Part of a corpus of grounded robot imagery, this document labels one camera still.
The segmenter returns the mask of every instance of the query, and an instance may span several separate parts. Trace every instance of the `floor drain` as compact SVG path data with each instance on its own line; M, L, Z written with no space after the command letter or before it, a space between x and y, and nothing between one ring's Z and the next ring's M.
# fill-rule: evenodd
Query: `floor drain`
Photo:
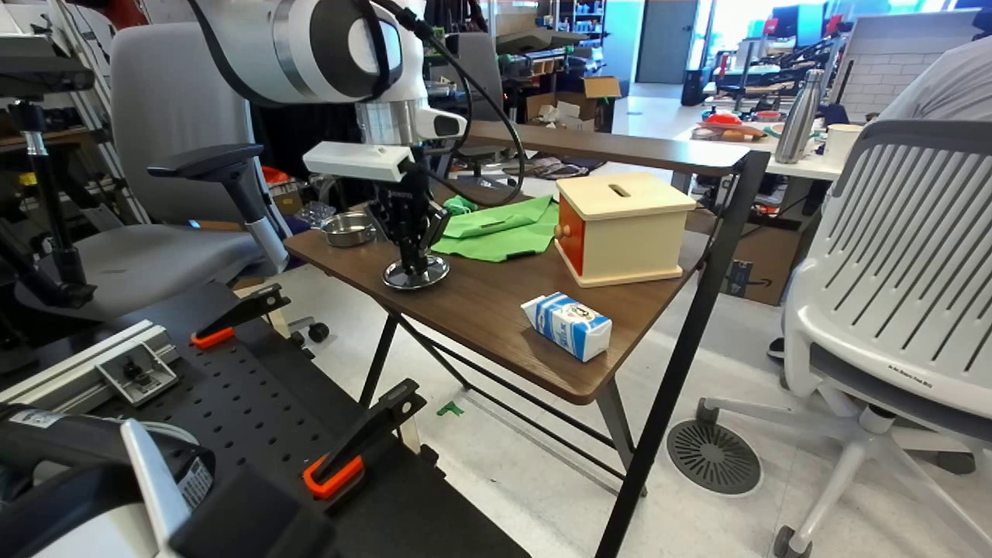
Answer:
M752 448L722 426L681 421L666 446L676 469L713 494L746 494L764 474Z

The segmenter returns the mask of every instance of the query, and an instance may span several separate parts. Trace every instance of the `green cloth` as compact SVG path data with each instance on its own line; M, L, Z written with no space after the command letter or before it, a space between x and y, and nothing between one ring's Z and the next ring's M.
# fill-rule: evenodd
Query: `green cloth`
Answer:
M468 260L509 260L542 254L558 228L556 197L526 197L516 206L457 215L435 254L460 254Z

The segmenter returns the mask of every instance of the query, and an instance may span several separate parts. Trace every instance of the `small wooden box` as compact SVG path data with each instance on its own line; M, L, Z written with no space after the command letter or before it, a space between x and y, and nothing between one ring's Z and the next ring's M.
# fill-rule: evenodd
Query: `small wooden box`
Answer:
M580 284L681 276L680 251L693 197L657 178L558 179L558 251Z

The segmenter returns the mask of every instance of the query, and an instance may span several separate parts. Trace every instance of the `blue and white box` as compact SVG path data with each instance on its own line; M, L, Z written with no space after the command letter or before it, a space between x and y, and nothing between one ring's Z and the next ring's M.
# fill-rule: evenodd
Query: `blue and white box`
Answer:
M588 363L610 346L615 320L596 312L569 296L539 296L520 305L520 311L542 339L556 341L580 363Z

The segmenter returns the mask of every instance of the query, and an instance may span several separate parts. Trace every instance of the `black cable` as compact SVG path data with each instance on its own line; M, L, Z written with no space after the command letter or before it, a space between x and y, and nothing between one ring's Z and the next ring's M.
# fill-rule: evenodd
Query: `black cable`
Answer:
M504 206L511 197L520 195L520 185L524 185L524 172L526 172L526 155L524 155L524 146L520 146L520 137L517 130L511 126L511 120L504 117L504 113L498 110L498 103L471 76L471 71L465 71L465 66L444 48L436 44L435 31L428 21L421 21L414 12L410 12L407 7L397 7L395 0L376 0L381 10L395 12L395 18L410 31L414 33L425 48L436 50L481 95L483 103L498 116L503 126L509 130L511 142L516 142L516 151L517 151L517 179L516 179L516 190L509 195L503 195L498 200L483 200L483 197L474 197L468 195L463 185L450 184L447 178L436 178L431 174L436 184L450 185L451 191L465 195L468 200L476 200L476 206Z

